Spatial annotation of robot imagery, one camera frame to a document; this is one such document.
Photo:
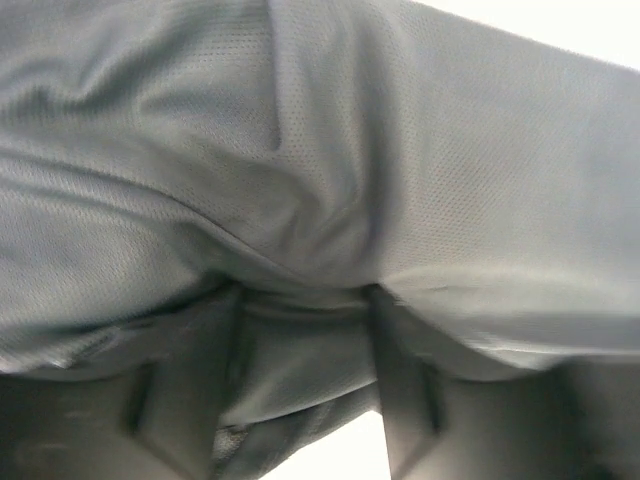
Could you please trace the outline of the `grey green t shirt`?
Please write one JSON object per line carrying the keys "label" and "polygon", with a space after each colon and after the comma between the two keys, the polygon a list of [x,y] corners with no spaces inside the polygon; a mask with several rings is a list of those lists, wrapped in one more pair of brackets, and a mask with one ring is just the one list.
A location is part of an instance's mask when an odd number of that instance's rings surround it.
{"label": "grey green t shirt", "polygon": [[5,1],[1,379],[243,290],[208,479],[381,415],[367,292],[639,361],[639,73],[415,1]]}

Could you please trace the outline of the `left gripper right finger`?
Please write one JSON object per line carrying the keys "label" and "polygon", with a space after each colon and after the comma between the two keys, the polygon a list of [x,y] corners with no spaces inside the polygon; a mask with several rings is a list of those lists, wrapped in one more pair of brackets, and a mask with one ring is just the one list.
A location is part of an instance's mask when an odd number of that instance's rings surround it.
{"label": "left gripper right finger", "polygon": [[370,338],[395,479],[635,479],[639,361],[487,358],[378,287]]}

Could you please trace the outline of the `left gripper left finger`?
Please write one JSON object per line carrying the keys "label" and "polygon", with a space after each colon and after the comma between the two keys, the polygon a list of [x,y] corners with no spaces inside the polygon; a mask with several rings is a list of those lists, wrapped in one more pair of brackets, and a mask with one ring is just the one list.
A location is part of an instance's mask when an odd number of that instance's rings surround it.
{"label": "left gripper left finger", "polygon": [[208,479],[243,290],[139,318],[68,369],[1,379],[5,479]]}

